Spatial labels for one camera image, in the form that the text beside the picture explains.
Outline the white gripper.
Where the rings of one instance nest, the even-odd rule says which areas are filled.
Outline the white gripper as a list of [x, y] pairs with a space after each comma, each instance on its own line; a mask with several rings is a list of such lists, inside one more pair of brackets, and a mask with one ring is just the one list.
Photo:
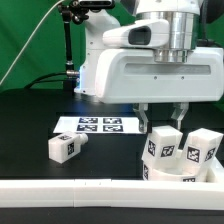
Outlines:
[[171, 118], [180, 130], [188, 102], [217, 101], [224, 95], [221, 48], [198, 47], [185, 62], [158, 62], [156, 49], [169, 40], [170, 24], [146, 19], [103, 34], [107, 46], [99, 56], [95, 94], [104, 103], [135, 103], [139, 131], [148, 133], [145, 103], [174, 103]]

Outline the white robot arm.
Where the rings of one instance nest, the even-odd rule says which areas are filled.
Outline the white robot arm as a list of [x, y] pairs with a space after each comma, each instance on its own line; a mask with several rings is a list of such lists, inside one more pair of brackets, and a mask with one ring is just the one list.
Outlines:
[[224, 49], [197, 38], [209, 0], [78, 0], [88, 11], [81, 94], [131, 104], [139, 130], [150, 103], [172, 103], [181, 126], [191, 102], [224, 94]]

